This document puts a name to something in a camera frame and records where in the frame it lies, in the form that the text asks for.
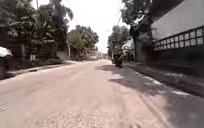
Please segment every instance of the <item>sidewalk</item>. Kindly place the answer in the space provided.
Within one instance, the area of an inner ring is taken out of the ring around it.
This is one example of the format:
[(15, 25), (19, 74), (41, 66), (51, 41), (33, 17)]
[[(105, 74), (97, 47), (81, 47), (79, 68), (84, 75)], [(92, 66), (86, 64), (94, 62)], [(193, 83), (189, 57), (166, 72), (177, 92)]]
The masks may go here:
[(11, 74), (12, 76), (28, 73), (28, 72), (37, 72), (40, 70), (45, 70), (45, 69), (51, 69), (51, 68), (57, 68), (61, 66), (67, 66), (67, 65), (72, 65), (72, 64), (78, 64), (80, 62), (72, 61), (72, 60), (67, 60), (63, 64), (57, 64), (57, 65), (46, 65), (46, 66), (41, 66), (41, 67), (35, 67), (35, 68), (30, 68), (30, 69), (23, 69), (23, 70), (17, 70), (17, 71), (9, 71), (8, 73)]
[(153, 77), (154, 79), (166, 83), (169, 86), (189, 92), (191, 94), (204, 98), (204, 79), (198, 77), (187, 76), (180, 73), (160, 70), (158, 68), (149, 67), (140, 63), (125, 63), (127, 66), (144, 75)]

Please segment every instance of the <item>road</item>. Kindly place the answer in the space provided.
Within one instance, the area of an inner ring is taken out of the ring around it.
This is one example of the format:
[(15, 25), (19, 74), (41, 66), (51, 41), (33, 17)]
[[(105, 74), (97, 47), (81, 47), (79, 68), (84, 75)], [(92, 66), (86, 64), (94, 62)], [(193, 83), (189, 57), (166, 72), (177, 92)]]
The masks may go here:
[(84, 62), (0, 81), (0, 128), (204, 128), (204, 99)]

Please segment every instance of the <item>tree trunk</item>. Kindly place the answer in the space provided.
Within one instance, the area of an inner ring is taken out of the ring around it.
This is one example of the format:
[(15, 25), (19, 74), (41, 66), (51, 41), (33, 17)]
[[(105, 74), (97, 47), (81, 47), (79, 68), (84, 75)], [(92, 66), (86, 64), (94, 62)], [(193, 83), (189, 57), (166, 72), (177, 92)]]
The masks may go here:
[(21, 44), (21, 57), (22, 57), (22, 61), (25, 61), (25, 57), (26, 57), (25, 44)]

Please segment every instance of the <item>curb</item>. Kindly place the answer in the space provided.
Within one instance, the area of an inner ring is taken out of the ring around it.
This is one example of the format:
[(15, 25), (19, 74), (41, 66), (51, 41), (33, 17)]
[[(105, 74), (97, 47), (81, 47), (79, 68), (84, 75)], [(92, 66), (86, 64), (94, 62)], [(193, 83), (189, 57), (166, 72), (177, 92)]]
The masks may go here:
[(146, 66), (131, 66), (126, 65), (127, 67), (144, 74), (146, 76), (150, 76), (162, 83), (167, 84), (167, 86), (171, 86), (182, 91), (188, 92), (190, 94), (199, 96), (204, 98), (204, 83), (198, 83), (195, 81), (190, 81), (184, 78), (174, 77), (165, 75), (162, 73), (158, 73), (153, 71), (152, 69), (147, 68)]
[(47, 65), (47, 66), (43, 66), (43, 67), (35, 67), (35, 68), (19, 70), (19, 71), (10, 71), (8, 73), (13, 75), (13, 76), (16, 76), (16, 75), (21, 75), (21, 74), (28, 73), (28, 72), (37, 72), (40, 70), (52, 69), (52, 68), (57, 68), (57, 67), (67, 66), (67, 65), (69, 65), (69, 64)]

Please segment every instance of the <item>utility pole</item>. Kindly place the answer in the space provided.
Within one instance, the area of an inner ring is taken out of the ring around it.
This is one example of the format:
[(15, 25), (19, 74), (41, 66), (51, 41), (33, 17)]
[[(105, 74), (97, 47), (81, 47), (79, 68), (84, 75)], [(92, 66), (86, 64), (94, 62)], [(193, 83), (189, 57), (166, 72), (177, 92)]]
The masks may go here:
[(37, 3), (37, 10), (38, 10), (38, 0), (36, 0), (36, 3)]

